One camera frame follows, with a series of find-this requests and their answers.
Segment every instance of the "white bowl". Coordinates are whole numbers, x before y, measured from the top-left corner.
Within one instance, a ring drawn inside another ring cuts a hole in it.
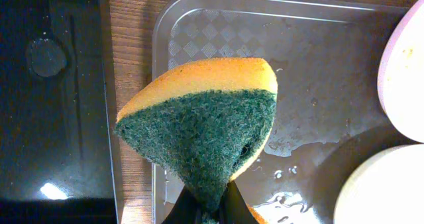
[[[335,224],[424,223],[424,144],[399,146],[361,164],[336,202]]]
[[[378,97],[399,132],[424,142],[424,0],[412,6],[387,43]]]

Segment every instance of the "gray tray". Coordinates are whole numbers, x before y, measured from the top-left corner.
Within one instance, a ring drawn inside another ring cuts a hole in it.
[[[276,120],[237,186],[271,223],[332,223],[349,174],[409,142],[390,125],[376,87],[380,56],[406,11],[325,0],[173,0],[154,28],[153,77],[204,58],[265,58],[278,77]],[[152,169],[153,223],[161,223],[182,183]]]

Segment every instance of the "wooden surface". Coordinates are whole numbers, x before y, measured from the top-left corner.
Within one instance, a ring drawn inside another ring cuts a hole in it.
[[[153,27],[168,1],[109,0],[118,110],[151,81]],[[416,0],[340,1],[411,6]],[[123,223],[151,223],[151,165],[122,141],[121,156]]]

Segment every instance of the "scrubbing sponge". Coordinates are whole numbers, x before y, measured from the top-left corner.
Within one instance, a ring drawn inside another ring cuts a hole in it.
[[[175,172],[207,211],[263,149],[277,82],[258,58],[191,62],[154,80],[119,112],[116,133]]]

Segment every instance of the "brown wood grain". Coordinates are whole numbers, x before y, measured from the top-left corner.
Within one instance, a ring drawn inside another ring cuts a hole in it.
[[[151,81],[154,23],[168,1],[109,0],[118,110]],[[411,6],[416,0],[339,1]],[[122,141],[121,156],[123,223],[151,223],[151,165]]]

